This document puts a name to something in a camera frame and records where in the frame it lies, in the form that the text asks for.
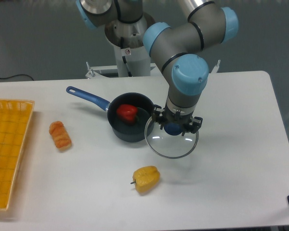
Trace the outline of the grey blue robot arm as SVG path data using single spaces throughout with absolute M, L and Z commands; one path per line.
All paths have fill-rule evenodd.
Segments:
M 165 108 L 155 109 L 152 120 L 173 136 L 197 133 L 202 124 L 193 112 L 207 84 L 209 68 L 198 53 L 238 32 L 237 15 L 228 7 L 220 8 L 212 0 L 178 3 L 187 21 L 171 28 L 145 13 L 140 0 L 76 1 L 88 28 L 104 26 L 120 77 L 147 76 L 150 62 L 155 62 L 169 91 Z

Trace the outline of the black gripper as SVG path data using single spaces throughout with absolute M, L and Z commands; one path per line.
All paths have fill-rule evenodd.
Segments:
M 159 129 L 163 129 L 163 125 L 170 123 L 182 125 L 182 136 L 184 136 L 186 133 L 196 134 L 202 126 L 203 118 L 193 117 L 193 112 L 194 108 L 172 106 L 169 108 L 167 105 L 162 108 L 154 104 L 151 117 L 153 122 L 159 124 Z

